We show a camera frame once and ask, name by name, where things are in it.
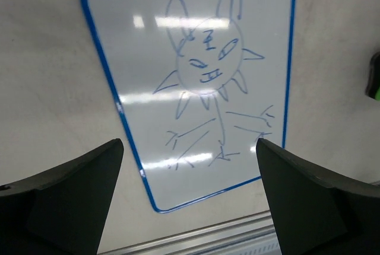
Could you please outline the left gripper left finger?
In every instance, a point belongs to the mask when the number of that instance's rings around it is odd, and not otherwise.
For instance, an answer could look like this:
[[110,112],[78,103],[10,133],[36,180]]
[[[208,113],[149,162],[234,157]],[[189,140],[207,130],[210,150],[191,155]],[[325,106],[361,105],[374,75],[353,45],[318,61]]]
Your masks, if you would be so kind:
[[1,186],[1,254],[96,254],[124,146],[120,139]]

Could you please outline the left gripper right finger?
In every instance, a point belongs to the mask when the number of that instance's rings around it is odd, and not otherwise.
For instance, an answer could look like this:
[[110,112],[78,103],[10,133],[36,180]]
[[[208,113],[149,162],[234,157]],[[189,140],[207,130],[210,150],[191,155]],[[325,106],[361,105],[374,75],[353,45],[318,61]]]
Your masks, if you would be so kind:
[[282,254],[379,254],[379,186],[266,139],[256,156]]

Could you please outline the green whiteboard eraser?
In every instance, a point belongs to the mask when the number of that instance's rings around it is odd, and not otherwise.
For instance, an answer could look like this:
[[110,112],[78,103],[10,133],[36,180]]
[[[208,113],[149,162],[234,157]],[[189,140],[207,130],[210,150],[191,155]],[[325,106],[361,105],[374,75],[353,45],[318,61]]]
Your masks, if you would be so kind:
[[379,101],[379,86],[380,86],[380,68],[379,68],[380,52],[375,53],[369,62],[369,79],[365,89],[368,97]]

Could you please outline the blue framed small whiteboard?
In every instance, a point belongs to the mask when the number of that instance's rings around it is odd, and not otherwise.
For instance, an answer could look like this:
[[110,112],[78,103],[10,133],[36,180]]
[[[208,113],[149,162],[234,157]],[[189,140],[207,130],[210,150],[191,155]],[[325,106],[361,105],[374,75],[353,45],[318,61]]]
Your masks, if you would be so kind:
[[296,0],[81,0],[153,209],[260,179],[286,143]]

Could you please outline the aluminium mounting rail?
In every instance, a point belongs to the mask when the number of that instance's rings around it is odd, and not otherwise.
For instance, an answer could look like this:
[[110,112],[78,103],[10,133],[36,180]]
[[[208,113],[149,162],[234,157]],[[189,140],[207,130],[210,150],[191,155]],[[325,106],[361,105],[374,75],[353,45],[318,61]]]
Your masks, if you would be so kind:
[[270,211],[265,211],[107,254],[281,254],[281,250]]

